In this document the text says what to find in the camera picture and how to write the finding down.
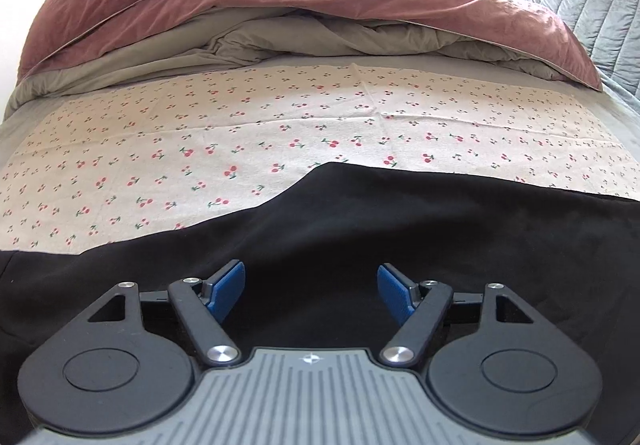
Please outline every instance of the dark gray plastic part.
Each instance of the dark gray plastic part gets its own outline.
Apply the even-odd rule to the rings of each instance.
[[[366,351],[256,349],[239,367],[209,370],[178,411],[146,429],[100,439],[42,429],[23,445],[508,443],[448,418],[412,372],[384,369]],[[593,445],[581,431],[528,443]]]

